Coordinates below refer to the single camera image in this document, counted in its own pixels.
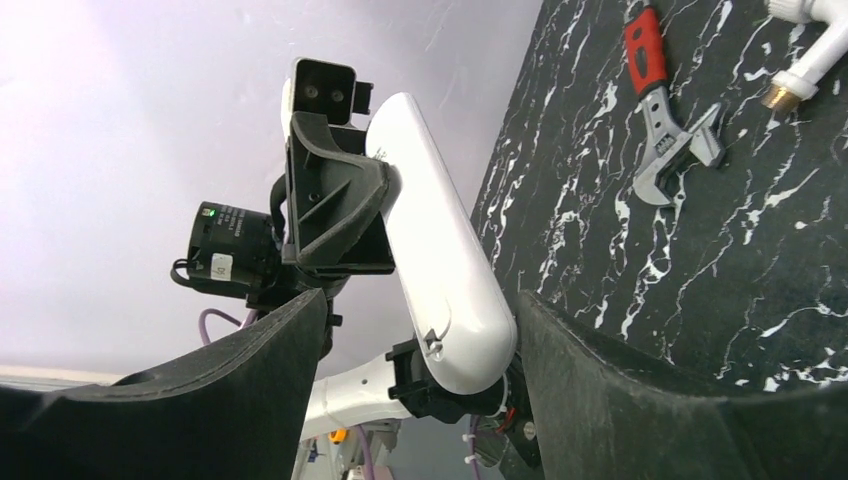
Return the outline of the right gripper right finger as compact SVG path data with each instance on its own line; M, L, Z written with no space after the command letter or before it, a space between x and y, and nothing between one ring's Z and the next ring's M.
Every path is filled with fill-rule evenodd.
M843 479L847 387L764 393L672 366L516 299L520 357L549 479Z

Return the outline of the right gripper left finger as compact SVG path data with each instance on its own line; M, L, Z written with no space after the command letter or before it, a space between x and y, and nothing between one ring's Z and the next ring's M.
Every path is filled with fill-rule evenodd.
M5 479L287 479L327 302L300 294L250 327L109 385L1 390Z

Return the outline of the white remote control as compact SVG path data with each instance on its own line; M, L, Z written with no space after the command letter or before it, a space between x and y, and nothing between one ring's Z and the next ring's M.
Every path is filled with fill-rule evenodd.
M425 365L447 391L480 393L510 364L517 324L411 94L373 114L366 155L388 168L381 214Z

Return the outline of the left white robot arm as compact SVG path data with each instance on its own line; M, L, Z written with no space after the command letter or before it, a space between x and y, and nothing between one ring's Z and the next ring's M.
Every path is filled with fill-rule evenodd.
M411 340L314 382L302 439L382 420L494 418L513 434L532 411L516 359L516 320L412 99L397 95L358 130L299 111L284 174L260 213L205 202L173 280L243 300L249 324L298 294L323 297L324 341L341 322L333 301L358 275L396 274Z

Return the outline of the white plastic faucet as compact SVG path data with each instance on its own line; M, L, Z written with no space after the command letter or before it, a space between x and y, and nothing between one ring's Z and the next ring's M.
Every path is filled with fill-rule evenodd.
M821 23L826 27L813 44L788 69L771 79L761 104L779 113L789 112L810 100L818 83L847 52L847 2L844 0L764 1L771 17L797 25Z

